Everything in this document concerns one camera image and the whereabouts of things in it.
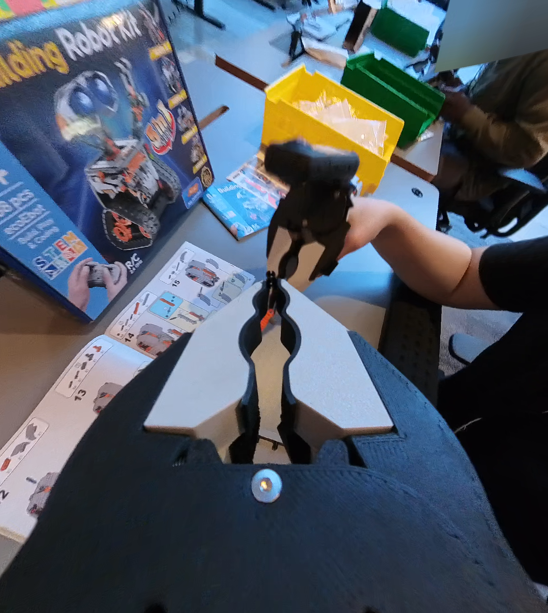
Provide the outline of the open instruction manual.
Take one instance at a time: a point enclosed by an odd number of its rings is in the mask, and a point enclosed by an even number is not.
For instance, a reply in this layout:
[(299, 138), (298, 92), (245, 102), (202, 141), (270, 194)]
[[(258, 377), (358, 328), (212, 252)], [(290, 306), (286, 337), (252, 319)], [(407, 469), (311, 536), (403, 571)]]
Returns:
[(254, 282), (252, 272), (184, 242), (1, 448), (0, 535), (23, 542), (77, 443), (120, 390)]

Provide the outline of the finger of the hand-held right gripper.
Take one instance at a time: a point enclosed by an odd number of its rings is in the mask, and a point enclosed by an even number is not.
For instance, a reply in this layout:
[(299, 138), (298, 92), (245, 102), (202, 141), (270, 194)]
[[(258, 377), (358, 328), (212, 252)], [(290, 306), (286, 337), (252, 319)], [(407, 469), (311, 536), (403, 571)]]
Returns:
[(273, 229), (268, 238), (267, 276), (284, 280), (301, 280), (300, 251), (304, 244), (302, 230), (283, 226)]
[(321, 234), (308, 245), (309, 281), (330, 276), (336, 269), (348, 231), (349, 228), (335, 229), (328, 234)]

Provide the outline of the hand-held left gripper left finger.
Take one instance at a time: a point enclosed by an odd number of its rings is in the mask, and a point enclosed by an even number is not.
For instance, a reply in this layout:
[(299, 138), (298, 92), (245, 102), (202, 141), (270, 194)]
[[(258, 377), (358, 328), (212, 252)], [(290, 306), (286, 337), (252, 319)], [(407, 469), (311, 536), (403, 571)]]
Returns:
[(209, 440), (231, 463), (252, 464), (261, 424), (252, 354), (266, 311), (261, 281), (191, 333), (145, 430)]

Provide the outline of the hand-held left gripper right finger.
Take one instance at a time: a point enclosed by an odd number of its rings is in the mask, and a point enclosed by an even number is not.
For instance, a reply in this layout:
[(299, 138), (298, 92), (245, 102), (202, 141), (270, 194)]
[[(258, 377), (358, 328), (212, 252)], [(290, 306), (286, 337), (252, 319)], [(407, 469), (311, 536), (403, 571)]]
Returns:
[(283, 367), (278, 433), (292, 464), (327, 441), (393, 433), (394, 424), (351, 333), (287, 281), (275, 280)]

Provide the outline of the green plastic bin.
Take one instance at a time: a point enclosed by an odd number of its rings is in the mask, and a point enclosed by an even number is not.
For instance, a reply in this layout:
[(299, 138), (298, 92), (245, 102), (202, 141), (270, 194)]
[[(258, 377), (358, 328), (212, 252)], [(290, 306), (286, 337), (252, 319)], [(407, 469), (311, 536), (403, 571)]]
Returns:
[(341, 84), (403, 121), (398, 146), (416, 141), (439, 117), (445, 94), (374, 53), (347, 59)]
[(385, 1), (377, 10), (370, 31), (376, 39), (408, 57), (419, 55), (429, 38), (428, 29), (404, 17)]

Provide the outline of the person's right forearm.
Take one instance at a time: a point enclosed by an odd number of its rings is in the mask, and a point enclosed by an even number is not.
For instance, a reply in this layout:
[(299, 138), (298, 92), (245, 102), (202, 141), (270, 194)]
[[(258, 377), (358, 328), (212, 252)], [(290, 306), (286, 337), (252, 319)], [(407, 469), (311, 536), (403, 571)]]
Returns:
[(461, 310), (500, 310), (488, 297), (479, 274), (487, 247), (470, 248), (403, 211), (393, 214), (371, 244), (422, 298)]

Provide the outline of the clear plastic bags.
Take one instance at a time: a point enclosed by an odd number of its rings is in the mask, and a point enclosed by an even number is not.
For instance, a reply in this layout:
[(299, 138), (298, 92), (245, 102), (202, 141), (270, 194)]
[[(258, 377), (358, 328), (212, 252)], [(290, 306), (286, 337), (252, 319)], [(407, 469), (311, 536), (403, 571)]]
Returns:
[(302, 99), (293, 102), (293, 106), (363, 148), (383, 156), (387, 140), (385, 119), (361, 118), (346, 98), (329, 96), (325, 91), (315, 101)]

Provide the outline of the black textured pad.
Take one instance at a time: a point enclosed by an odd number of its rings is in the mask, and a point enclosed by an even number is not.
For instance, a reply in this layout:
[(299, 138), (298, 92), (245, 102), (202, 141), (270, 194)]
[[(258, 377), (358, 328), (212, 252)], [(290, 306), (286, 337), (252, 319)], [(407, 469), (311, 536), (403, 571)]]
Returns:
[(441, 311), (393, 275), (378, 351), (432, 405), (438, 396)]

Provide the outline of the person's right hand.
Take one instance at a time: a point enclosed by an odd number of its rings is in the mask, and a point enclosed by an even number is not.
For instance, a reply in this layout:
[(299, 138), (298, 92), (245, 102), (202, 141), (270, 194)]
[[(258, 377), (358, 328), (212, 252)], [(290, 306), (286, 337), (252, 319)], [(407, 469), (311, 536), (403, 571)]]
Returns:
[(347, 215), (349, 229), (337, 258), (339, 261), (378, 238), (399, 213), (396, 205), (380, 199), (352, 196), (351, 202)]

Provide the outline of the person's black shirt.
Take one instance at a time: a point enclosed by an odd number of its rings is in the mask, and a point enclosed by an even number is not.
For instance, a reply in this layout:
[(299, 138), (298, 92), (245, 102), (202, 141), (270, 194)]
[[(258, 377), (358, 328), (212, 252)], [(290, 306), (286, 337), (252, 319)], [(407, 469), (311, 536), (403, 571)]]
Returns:
[(441, 382), (437, 408), (515, 556), (548, 586), (548, 236), (488, 247), (478, 275), (496, 307), (521, 315)]

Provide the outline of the blue booklet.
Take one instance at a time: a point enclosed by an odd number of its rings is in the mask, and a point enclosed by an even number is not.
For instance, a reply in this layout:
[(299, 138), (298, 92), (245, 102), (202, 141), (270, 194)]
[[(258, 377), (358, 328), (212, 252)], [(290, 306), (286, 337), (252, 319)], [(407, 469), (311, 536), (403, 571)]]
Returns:
[(258, 194), (232, 181), (209, 187), (202, 201), (236, 240), (266, 229), (278, 207), (277, 194)]

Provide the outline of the large yellow plastic bin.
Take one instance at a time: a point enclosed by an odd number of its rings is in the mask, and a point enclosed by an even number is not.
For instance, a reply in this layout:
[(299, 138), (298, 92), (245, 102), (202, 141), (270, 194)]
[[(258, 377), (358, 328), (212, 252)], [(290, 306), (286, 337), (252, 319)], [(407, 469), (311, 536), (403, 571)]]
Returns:
[[(360, 159), (356, 174), (362, 182), (362, 195), (376, 191), (400, 139), (402, 119), (325, 75), (309, 72), (304, 64), (286, 72), (264, 92), (263, 145), (303, 139), (311, 145), (354, 151)], [(370, 151), (300, 109), (301, 102), (316, 102), (322, 95), (335, 102), (347, 101), (358, 119), (384, 121), (383, 152)]]

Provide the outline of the printed sticker sheet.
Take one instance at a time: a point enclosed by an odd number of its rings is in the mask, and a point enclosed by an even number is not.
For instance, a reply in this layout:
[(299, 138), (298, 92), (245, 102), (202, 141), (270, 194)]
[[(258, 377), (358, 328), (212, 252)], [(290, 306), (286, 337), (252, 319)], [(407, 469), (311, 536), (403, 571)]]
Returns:
[(246, 189), (271, 207), (277, 208), (280, 200), (287, 195), (289, 187), (265, 170), (264, 158), (264, 150), (258, 150), (226, 179)]

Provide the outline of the blue toy robot box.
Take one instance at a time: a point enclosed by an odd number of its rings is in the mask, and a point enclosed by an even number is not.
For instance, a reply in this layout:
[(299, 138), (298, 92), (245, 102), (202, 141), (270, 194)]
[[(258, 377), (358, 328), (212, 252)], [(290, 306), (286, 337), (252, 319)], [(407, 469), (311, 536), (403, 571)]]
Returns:
[(160, 1), (0, 19), (0, 265), (90, 322), (211, 186)]

